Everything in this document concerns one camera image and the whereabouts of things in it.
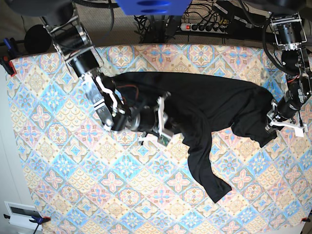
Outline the white wall vent box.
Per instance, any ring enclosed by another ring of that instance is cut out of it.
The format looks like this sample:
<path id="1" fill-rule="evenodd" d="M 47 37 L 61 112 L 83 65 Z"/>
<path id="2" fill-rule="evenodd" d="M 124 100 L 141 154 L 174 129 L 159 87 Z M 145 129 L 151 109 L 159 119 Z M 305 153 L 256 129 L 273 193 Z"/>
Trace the white wall vent box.
<path id="1" fill-rule="evenodd" d="M 35 230 L 37 223 L 30 222 L 32 216 L 40 217 L 38 210 L 34 206 L 18 204 L 13 202 L 4 202 L 9 218 L 9 224 L 30 230 Z"/>

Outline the orange clamp lower right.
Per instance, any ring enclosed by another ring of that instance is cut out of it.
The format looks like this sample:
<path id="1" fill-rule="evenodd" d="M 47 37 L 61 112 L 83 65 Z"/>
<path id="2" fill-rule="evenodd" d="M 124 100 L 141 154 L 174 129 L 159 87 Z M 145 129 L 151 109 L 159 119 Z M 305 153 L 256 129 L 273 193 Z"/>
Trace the orange clamp lower right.
<path id="1" fill-rule="evenodd" d="M 308 222 L 308 223 L 310 223 L 311 219 L 309 217 L 306 217 L 306 218 L 301 219 L 301 222 Z"/>

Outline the patterned tablecloth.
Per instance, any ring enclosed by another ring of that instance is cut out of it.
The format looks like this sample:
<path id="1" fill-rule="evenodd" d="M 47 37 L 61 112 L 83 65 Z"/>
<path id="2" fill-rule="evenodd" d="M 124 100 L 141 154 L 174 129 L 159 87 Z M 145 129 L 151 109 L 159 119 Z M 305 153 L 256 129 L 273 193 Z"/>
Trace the patterned tablecloth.
<path id="1" fill-rule="evenodd" d="M 108 133 L 57 53 L 13 60 L 8 101 L 28 193 L 45 233 L 257 234 L 300 225 L 312 208 L 312 134 L 258 143 L 214 132 L 217 203 L 191 176 L 182 135 L 164 147 Z"/>

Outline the white power strip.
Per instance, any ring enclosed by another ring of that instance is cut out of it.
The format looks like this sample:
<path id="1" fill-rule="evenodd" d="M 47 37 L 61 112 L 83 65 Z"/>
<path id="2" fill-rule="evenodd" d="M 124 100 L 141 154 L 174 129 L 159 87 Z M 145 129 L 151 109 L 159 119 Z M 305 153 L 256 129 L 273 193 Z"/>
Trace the white power strip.
<path id="1" fill-rule="evenodd" d="M 203 32 L 203 33 L 221 33 L 226 34 L 227 25 L 219 25 L 218 23 L 182 23 L 180 30 L 184 32 Z"/>

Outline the black round speaker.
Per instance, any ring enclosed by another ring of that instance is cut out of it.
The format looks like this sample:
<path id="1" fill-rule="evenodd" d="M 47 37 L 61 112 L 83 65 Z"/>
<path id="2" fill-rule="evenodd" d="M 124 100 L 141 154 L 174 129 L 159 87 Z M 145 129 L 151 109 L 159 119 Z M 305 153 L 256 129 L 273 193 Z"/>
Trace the black round speaker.
<path id="1" fill-rule="evenodd" d="M 29 54 L 45 53 L 51 44 L 51 36 L 41 24 L 32 26 L 24 37 L 24 47 Z"/>

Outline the black t-shirt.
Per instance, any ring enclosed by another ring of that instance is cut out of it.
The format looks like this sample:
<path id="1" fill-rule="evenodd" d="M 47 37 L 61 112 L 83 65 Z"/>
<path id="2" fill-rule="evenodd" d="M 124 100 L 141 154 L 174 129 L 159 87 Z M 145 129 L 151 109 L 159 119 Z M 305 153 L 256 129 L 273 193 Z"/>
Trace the black t-shirt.
<path id="1" fill-rule="evenodd" d="M 114 80 L 128 102 L 135 99 L 136 92 L 144 94 L 148 103 L 162 92 L 170 93 L 164 108 L 173 122 L 168 128 L 183 134 L 183 143 L 189 147 L 190 173 L 213 202 L 224 197 L 231 186 L 212 172 L 212 133 L 231 128 L 236 136 L 254 140 L 260 147 L 277 137 L 276 132 L 265 129 L 273 96 L 255 83 L 170 72 L 127 72 Z"/>

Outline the blue clamp lower left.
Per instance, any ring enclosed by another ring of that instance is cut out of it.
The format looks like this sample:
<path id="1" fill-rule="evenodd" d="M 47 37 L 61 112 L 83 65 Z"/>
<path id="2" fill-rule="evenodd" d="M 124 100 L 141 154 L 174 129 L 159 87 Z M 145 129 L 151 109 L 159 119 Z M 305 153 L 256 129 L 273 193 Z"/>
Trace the blue clamp lower left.
<path id="1" fill-rule="evenodd" d="M 9 224 L 18 226 L 20 228 L 26 228 L 33 231 L 36 234 L 38 231 L 42 231 L 42 224 L 51 221 L 49 217 L 36 217 L 36 216 L 24 216 L 24 215 L 3 215 L 5 219 L 9 220 Z"/>

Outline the red black clamp upper left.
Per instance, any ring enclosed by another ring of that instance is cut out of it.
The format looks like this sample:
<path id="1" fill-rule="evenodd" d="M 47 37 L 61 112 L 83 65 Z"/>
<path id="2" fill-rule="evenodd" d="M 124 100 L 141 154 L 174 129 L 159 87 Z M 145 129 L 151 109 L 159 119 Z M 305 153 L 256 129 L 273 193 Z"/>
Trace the red black clamp upper left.
<path id="1" fill-rule="evenodd" d="M 17 57 L 17 45 L 14 38 L 5 38 L 3 41 L 4 45 L 7 47 L 8 55 L 1 55 L 0 56 L 0 64 L 6 70 L 6 72 L 11 76 L 15 76 L 17 74 L 15 67 L 12 63 L 12 59 Z"/>

